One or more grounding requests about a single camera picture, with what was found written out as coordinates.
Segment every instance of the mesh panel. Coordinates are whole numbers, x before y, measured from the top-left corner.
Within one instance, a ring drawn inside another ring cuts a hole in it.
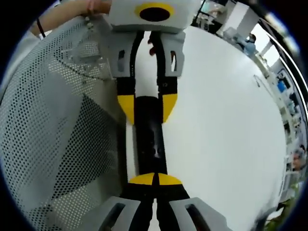
[[[82,18],[52,32],[20,64],[0,106],[1,169],[36,230],[73,230],[121,191],[124,116],[110,103],[115,87],[102,80],[109,70],[97,41]]]

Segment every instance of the window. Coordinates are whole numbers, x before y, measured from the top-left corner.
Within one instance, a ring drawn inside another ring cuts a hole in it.
[[[265,30],[259,25],[257,24],[254,29],[251,31],[252,34],[254,34],[256,36],[256,50],[258,52],[261,52],[265,46],[268,44],[268,42],[270,41],[268,35],[266,34]]]
[[[273,66],[273,64],[279,59],[279,57],[279,53],[274,45],[272,45],[263,56],[263,58],[267,60],[269,66]]]

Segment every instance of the yellow ring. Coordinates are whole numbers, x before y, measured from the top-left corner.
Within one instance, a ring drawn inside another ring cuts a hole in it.
[[[172,6],[165,4],[165,3],[160,3],[160,2],[147,2],[144,4],[141,4],[140,6],[137,6],[135,9],[135,14],[140,17],[141,11],[148,9],[148,8],[161,8],[169,12],[170,17],[174,14],[174,9]]]

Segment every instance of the white robot housing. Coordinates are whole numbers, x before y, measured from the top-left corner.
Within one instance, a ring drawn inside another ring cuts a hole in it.
[[[178,33],[188,27],[199,0],[113,0],[109,22],[115,30]]]

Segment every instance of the black circle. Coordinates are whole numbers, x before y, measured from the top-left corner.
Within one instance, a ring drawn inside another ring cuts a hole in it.
[[[149,22],[161,22],[167,20],[169,17],[169,11],[159,7],[147,8],[140,12],[140,18]]]

